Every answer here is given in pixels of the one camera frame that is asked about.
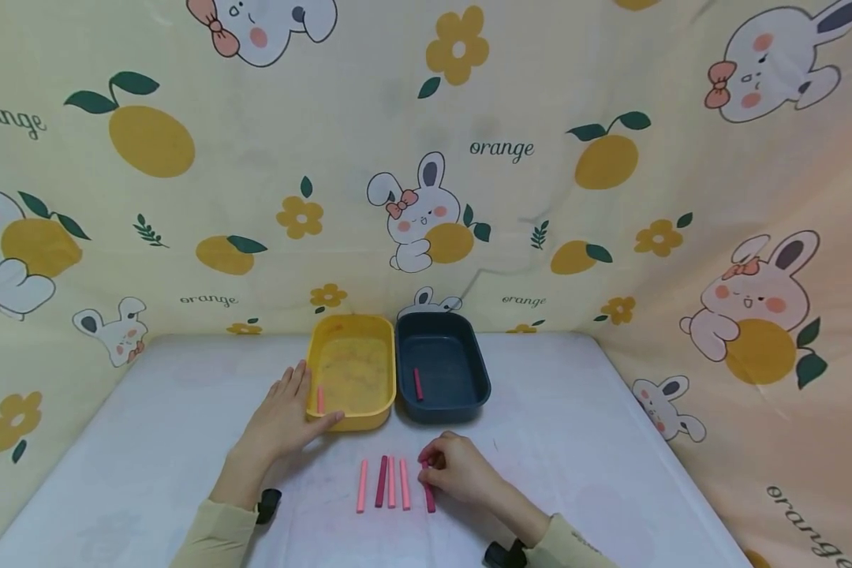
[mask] pink cheek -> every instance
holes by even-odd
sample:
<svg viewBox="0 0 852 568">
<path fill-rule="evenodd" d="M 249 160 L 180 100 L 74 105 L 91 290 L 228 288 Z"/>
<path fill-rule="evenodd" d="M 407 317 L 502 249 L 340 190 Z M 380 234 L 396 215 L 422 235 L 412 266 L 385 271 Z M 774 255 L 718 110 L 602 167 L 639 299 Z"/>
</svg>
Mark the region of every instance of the pink cheek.
<svg viewBox="0 0 852 568">
<path fill-rule="evenodd" d="M 253 28 L 250 30 L 250 41 L 253 46 L 263 48 L 268 46 L 268 35 L 261 28 Z"/>
<path fill-rule="evenodd" d="M 767 310 L 773 313 L 783 313 L 786 311 L 786 301 L 782 298 L 767 298 Z"/>
<path fill-rule="evenodd" d="M 761 34 L 754 40 L 754 51 L 767 51 L 773 44 L 773 34 Z"/>
<path fill-rule="evenodd" d="M 760 93 L 749 93 L 742 97 L 742 108 L 753 108 L 760 102 Z"/>
</svg>

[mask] green leaf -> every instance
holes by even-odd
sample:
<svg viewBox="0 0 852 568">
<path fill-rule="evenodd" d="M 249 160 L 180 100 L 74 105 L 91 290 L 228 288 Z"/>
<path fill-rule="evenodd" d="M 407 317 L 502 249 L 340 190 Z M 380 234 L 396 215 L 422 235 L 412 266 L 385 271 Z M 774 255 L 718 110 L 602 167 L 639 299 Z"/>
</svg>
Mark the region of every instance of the green leaf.
<svg viewBox="0 0 852 568">
<path fill-rule="evenodd" d="M 155 79 L 134 71 L 121 71 L 115 74 L 110 78 L 110 84 L 115 84 L 133 95 L 150 95 L 161 86 Z"/>
<path fill-rule="evenodd" d="M 312 195 L 312 181 L 310 178 L 307 178 L 303 175 L 303 181 L 300 181 L 300 193 L 302 193 L 303 197 L 306 199 L 310 198 Z"/>
<path fill-rule="evenodd" d="M 612 255 L 604 247 L 599 245 L 587 245 L 587 256 L 601 263 L 611 263 Z"/>
<path fill-rule="evenodd" d="M 484 243 L 488 243 L 488 235 L 492 232 L 492 227 L 486 225 L 485 222 L 479 222 L 473 227 L 473 234 Z"/>
<path fill-rule="evenodd" d="M 622 121 L 624 126 L 629 127 L 631 130 L 643 130 L 651 125 L 651 119 L 649 119 L 647 114 L 639 111 L 624 113 L 622 116 L 618 116 L 618 119 Z"/>
<path fill-rule="evenodd" d="M 820 317 L 816 318 L 813 322 L 805 325 L 801 331 L 798 332 L 798 337 L 795 339 L 795 345 L 802 349 L 805 346 L 809 346 L 810 343 L 813 343 L 815 339 L 818 338 L 818 334 L 820 333 Z"/>
<path fill-rule="evenodd" d="M 91 239 L 87 234 L 83 231 L 83 228 L 79 226 L 78 222 L 73 221 L 71 218 L 66 215 L 60 215 L 57 213 L 57 220 L 60 221 L 60 225 L 66 229 L 66 232 L 72 234 L 73 237 L 78 237 L 80 239 L 85 239 L 86 241 L 90 241 Z"/>
<path fill-rule="evenodd" d="M 27 447 L 28 442 L 24 440 L 19 442 L 19 445 L 17 445 L 16 449 L 13 450 L 13 464 L 18 464 L 19 460 L 21 460 L 21 457 L 23 457 L 23 454 L 25 454 L 25 448 Z"/>
<path fill-rule="evenodd" d="M 685 213 L 681 217 L 678 217 L 678 221 L 675 223 L 679 229 L 684 229 L 689 226 L 691 223 L 691 219 L 694 218 L 694 213 Z"/>
<path fill-rule="evenodd" d="M 265 245 L 257 243 L 257 241 L 246 237 L 239 237 L 239 235 L 236 234 L 231 234 L 227 240 L 236 248 L 236 250 L 245 252 L 246 255 L 255 255 L 257 252 L 265 252 L 268 250 Z"/>
<path fill-rule="evenodd" d="M 606 136 L 606 128 L 603 125 L 583 125 L 577 128 L 571 128 L 568 133 L 574 134 L 581 142 L 589 142 L 594 138 Z"/>
<path fill-rule="evenodd" d="M 47 205 L 42 200 L 31 195 L 31 193 L 19 192 L 19 195 L 23 197 L 26 207 L 31 209 L 34 215 L 50 219 L 50 209 L 47 208 Z"/>
<path fill-rule="evenodd" d="M 94 91 L 75 91 L 66 101 L 63 101 L 63 104 L 72 104 L 91 114 L 110 113 L 120 107 L 119 104 Z"/>
<path fill-rule="evenodd" d="M 424 99 L 435 95 L 435 92 L 439 89 L 440 83 L 442 83 L 442 77 L 426 79 L 426 82 L 420 86 L 420 94 L 417 95 L 417 98 Z"/>
<path fill-rule="evenodd" d="M 795 375 L 798 376 L 798 389 L 808 386 L 808 383 L 823 375 L 827 370 L 827 361 L 820 358 L 816 353 L 808 353 L 795 365 Z"/>
</svg>

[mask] beige sleeve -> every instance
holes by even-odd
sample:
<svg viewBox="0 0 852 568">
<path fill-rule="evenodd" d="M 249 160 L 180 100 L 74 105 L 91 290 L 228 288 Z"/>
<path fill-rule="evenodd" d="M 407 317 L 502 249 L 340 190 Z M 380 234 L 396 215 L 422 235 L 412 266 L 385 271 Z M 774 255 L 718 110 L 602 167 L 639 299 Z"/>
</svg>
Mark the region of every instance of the beige sleeve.
<svg viewBox="0 0 852 568">
<path fill-rule="evenodd" d="M 240 568 L 256 517 L 246 509 L 206 499 L 170 568 Z"/>
<path fill-rule="evenodd" d="M 536 548 L 524 549 L 530 568 L 618 568 L 584 540 L 562 515 L 552 515 L 549 529 Z"/>
</svg>

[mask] pink bow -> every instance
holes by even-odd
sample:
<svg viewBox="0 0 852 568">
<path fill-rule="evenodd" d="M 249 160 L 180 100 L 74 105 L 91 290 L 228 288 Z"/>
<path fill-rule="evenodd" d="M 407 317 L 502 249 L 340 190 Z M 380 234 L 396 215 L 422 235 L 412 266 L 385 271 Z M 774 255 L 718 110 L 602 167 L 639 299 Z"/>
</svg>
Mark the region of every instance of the pink bow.
<svg viewBox="0 0 852 568">
<path fill-rule="evenodd" d="M 240 40 L 234 34 L 224 29 L 218 19 L 215 0 L 186 0 L 189 13 L 211 30 L 211 42 L 224 58 L 232 58 L 240 51 Z"/>
<path fill-rule="evenodd" d="M 707 108 L 720 108 L 726 106 L 731 98 L 729 91 L 726 89 L 726 82 L 735 73 L 737 66 L 732 61 L 720 61 L 711 65 L 707 74 L 709 80 L 713 83 L 713 89 L 707 94 L 704 100 L 704 106 Z"/>
<path fill-rule="evenodd" d="M 760 270 L 760 257 L 755 256 L 747 263 L 732 264 L 729 270 L 723 274 L 723 280 L 729 280 L 732 276 L 746 275 L 751 276 L 757 274 Z"/>
<path fill-rule="evenodd" d="M 397 221 L 401 218 L 401 211 L 407 209 L 408 205 L 413 205 L 420 199 L 412 190 L 406 189 L 401 193 L 401 199 L 398 199 L 396 204 L 387 204 L 385 205 L 385 209 L 388 211 L 388 215 L 391 215 L 391 218 Z"/>
</svg>

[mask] white table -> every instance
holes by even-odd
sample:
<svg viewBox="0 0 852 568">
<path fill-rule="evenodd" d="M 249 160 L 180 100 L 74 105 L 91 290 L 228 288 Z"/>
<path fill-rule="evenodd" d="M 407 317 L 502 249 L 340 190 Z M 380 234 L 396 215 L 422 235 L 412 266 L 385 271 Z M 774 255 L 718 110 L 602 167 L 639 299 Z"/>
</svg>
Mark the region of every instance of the white table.
<svg viewBox="0 0 852 568">
<path fill-rule="evenodd" d="M 492 396 L 478 420 L 454 430 L 541 508 L 563 513 L 622 568 L 749 566 L 592 339 L 485 334 L 479 342 Z M 0 568 L 167 566 L 230 445 L 307 344 L 157 339 L 4 534 Z M 329 437 L 272 472 L 281 508 L 258 531 L 246 566 L 480 566 L 491 540 L 514 538 L 441 495 L 427 514 L 415 466 L 413 509 L 373 508 L 380 457 L 415 465 L 441 431 L 394 411 L 381 429 Z M 364 458 L 367 509 L 358 515 Z"/>
</svg>

